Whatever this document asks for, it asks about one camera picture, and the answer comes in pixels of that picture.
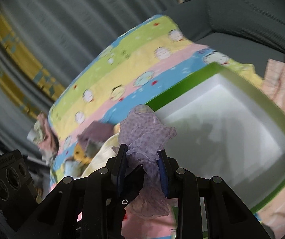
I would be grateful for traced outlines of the colourful striped cartoon blanket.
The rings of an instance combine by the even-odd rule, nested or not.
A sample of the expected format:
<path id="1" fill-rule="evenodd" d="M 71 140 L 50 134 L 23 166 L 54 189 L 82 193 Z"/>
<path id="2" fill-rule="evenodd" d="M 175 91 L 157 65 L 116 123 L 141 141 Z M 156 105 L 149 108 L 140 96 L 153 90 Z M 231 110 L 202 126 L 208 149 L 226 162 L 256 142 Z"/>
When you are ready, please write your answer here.
<path id="1" fill-rule="evenodd" d="M 64 161 L 80 148 L 78 136 L 92 122 L 116 125 L 134 106 L 151 101 L 212 62 L 232 69 L 256 87 L 262 85 L 253 65 L 189 40 L 168 16 L 153 16 L 121 35 L 50 108 L 48 122 L 59 142 L 50 186 L 63 179 Z"/>

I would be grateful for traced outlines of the orange cookie plush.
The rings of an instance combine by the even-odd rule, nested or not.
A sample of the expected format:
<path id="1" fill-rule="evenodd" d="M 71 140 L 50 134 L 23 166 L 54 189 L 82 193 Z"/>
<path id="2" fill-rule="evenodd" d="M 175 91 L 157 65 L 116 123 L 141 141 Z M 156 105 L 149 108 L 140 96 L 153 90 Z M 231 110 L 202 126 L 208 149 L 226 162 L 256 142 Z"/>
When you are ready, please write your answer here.
<path id="1" fill-rule="evenodd" d="M 75 144 L 73 157 L 75 160 L 77 160 L 83 164 L 89 163 L 89 159 L 88 159 L 87 155 L 85 154 L 85 151 L 83 150 L 83 148 L 81 147 L 81 145 L 79 143 Z"/>

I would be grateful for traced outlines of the green rimmed white bin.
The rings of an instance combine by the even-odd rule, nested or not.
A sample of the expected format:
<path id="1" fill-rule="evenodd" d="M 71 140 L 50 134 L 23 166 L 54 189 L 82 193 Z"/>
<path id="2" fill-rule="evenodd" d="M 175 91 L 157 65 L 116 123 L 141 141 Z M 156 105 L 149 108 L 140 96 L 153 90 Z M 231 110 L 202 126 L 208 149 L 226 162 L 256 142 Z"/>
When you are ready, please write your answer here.
<path id="1" fill-rule="evenodd" d="M 197 176 L 220 176 L 251 211 L 285 187 L 285 113 L 237 73 L 211 63 L 148 105 L 177 130 L 167 154 Z"/>

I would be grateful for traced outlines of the grey yellow curtain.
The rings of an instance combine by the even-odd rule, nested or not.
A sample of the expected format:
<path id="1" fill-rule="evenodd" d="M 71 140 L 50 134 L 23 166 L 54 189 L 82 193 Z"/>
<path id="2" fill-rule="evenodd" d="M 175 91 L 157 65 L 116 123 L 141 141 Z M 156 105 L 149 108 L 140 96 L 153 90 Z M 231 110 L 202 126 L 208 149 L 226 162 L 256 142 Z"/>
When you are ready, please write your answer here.
<path id="1" fill-rule="evenodd" d="M 0 69 L 30 118 L 125 31 L 178 0 L 0 0 Z"/>

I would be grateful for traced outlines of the pile of pastel cloths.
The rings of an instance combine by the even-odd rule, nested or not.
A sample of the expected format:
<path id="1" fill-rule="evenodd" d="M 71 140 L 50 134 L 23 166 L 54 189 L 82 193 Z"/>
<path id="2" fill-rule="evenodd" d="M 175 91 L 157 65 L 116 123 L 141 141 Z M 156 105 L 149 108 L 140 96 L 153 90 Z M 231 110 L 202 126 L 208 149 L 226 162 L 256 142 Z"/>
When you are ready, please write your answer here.
<path id="1" fill-rule="evenodd" d="M 52 131 L 46 115 L 41 112 L 27 135 L 27 140 L 39 148 L 42 160 L 47 166 L 51 166 L 58 153 L 58 139 Z"/>

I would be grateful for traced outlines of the cream fluffy plush pouch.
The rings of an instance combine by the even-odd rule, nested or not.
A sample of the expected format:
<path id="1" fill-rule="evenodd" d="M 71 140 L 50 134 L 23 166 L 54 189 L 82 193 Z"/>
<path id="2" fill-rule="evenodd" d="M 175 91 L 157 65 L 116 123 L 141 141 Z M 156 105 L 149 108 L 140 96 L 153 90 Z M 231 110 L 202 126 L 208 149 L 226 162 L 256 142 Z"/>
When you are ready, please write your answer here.
<path id="1" fill-rule="evenodd" d="M 119 133 L 113 135 L 102 145 L 98 153 L 94 156 L 86 170 L 83 172 L 81 178 L 87 177 L 94 171 L 105 167 L 108 159 L 117 156 L 117 151 L 120 147 L 118 135 Z"/>

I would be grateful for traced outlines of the mauve folded cloth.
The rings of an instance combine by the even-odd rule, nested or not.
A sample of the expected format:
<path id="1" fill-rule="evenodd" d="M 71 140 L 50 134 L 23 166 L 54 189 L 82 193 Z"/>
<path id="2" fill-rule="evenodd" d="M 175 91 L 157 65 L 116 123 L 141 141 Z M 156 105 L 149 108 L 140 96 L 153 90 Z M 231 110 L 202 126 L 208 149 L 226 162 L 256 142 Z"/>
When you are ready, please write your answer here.
<path id="1" fill-rule="evenodd" d="M 89 144 L 97 144 L 107 141 L 114 135 L 114 126 L 110 123 L 93 121 L 83 132 L 77 136 L 78 144 L 83 150 L 87 149 Z"/>

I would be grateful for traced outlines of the purple dotted scrunchie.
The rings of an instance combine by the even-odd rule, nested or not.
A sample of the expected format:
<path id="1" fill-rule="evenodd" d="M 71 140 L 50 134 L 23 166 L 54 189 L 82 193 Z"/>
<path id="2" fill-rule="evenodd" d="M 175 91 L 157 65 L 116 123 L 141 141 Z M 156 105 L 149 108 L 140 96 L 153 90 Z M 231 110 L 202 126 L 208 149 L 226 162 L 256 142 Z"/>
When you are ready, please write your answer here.
<path id="1" fill-rule="evenodd" d="M 128 146 L 126 157 L 130 170 L 142 165 L 145 171 L 143 188 L 128 210 L 144 219 L 168 216 L 170 200 L 162 192 L 157 161 L 158 152 L 177 135 L 176 129 L 162 124 L 147 105 L 132 108 L 119 128 L 118 144 Z"/>

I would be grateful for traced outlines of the light blue plush toy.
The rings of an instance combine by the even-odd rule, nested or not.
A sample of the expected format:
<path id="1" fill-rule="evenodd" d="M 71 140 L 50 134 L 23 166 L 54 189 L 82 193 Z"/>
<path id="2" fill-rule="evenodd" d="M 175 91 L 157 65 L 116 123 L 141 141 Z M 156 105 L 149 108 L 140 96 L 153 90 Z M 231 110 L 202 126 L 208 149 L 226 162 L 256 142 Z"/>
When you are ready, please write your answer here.
<path id="1" fill-rule="evenodd" d="M 82 164 L 78 161 L 67 160 L 64 163 L 64 177 L 79 179 L 82 176 Z"/>

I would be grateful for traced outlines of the dark grey sofa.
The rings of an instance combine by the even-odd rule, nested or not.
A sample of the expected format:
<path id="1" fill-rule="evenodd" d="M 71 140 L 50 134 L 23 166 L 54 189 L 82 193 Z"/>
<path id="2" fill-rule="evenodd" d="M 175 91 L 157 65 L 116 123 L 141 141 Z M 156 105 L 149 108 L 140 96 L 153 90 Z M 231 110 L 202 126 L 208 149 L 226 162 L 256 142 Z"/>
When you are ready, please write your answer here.
<path id="1" fill-rule="evenodd" d="M 192 0 L 164 15 L 191 41 L 217 50 L 239 44 L 285 55 L 285 0 Z"/>

